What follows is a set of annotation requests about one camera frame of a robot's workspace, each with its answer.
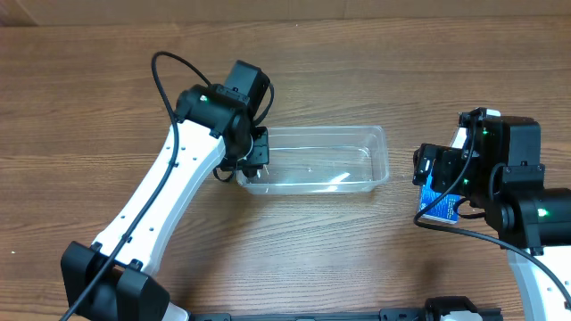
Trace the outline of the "white blue box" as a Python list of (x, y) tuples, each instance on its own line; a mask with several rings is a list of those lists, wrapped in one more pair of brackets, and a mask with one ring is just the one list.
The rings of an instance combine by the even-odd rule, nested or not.
[[(488, 109), (485, 112), (486, 117), (500, 117), (501, 113), (497, 110), (490, 110)], [(452, 148), (462, 148), (464, 143), (467, 140), (467, 133), (468, 130), (466, 128), (457, 127), (450, 143), (450, 147)]]

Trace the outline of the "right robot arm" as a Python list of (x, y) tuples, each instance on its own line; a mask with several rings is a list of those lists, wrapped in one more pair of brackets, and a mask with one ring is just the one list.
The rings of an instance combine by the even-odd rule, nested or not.
[[(509, 267), (528, 320), (570, 318), (570, 191), (548, 189), (541, 126), (527, 117), (476, 108), (459, 115), (457, 146), (422, 144), (413, 156), (414, 185), (439, 196), (418, 211), (416, 226), (494, 243)], [(496, 236), (422, 221), (444, 197), (477, 208)]]

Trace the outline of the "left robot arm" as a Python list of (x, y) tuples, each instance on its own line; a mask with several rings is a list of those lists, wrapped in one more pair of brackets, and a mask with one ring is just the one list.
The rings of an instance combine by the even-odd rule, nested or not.
[(247, 177), (269, 163), (266, 112), (274, 88), (258, 67), (238, 61), (222, 84), (205, 79), (165, 105), (170, 129), (155, 162), (117, 217), (86, 246), (61, 259), (69, 303), (64, 319), (188, 320), (154, 276), (176, 226), (210, 174)]

